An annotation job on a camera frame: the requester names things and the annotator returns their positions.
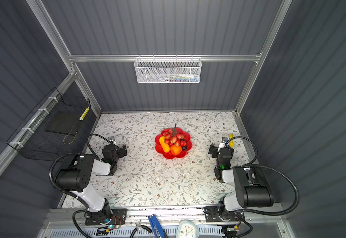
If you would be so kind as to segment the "large fake orange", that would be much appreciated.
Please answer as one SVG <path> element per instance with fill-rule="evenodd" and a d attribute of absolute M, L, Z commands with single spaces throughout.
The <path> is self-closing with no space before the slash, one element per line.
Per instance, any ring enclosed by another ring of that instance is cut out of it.
<path fill-rule="evenodd" d="M 174 155 L 177 156 L 182 152 L 182 147 L 181 146 L 176 146 L 176 145 L 172 145 L 170 147 L 170 152 Z"/>

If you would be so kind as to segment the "red fake grape bunch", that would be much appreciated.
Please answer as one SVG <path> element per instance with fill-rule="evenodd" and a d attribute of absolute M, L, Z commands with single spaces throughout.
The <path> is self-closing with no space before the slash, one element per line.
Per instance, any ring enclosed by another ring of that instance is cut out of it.
<path fill-rule="evenodd" d="M 184 131 L 177 127 L 175 124 L 174 127 L 164 129 L 161 133 L 163 137 L 163 144 L 168 145 L 169 147 L 176 146 L 186 146 L 186 136 Z"/>

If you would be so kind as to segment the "yellow fake squash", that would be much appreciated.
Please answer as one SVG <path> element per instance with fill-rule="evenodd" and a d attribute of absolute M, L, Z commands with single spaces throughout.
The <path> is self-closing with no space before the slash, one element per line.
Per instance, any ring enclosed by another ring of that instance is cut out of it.
<path fill-rule="evenodd" d="M 170 152 L 169 142 L 166 143 L 166 138 L 164 136 L 161 136 L 159 138 L 159 143 L 160 143 L 160 146 L 162 147 L 164 153 Z"/>

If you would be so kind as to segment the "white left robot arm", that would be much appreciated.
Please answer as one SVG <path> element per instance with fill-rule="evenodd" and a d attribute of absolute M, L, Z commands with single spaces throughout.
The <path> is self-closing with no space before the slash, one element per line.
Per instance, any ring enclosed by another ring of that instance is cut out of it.
<path fill-rule="evenodd" d="M 67 153 L 57 158 L 49 170 L 54 188 L 81 202 L 91 213 L 108 211 L 108 201 L 99 195 L 90 183 L 91 175 L 113 176 L 120 158 L 127 155 L 127 147 L 108 144 L 102 149 L 104 158 L 94 154 Z"/>

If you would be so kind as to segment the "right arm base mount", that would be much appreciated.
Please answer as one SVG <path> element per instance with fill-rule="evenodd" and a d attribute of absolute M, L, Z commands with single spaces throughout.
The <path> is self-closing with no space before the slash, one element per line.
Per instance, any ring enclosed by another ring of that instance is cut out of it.
<path fill-rule="evenodd" d="M 205 206 L 202 208 L 206 222 L 237 222 L 245 219 L 243 212 L 227 211 L 219 206 Z"/>

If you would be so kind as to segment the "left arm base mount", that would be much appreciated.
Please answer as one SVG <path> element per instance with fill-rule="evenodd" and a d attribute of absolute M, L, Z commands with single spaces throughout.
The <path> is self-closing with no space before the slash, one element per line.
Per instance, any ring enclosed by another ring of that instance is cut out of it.
<path fill-rule="evenodd" d="M 85 225 L 124 225 L 127 215 L 127 209 L 110 208 L 105 206 L 101 211 L 89 212 L 86 211 L 84 214 Z"/>

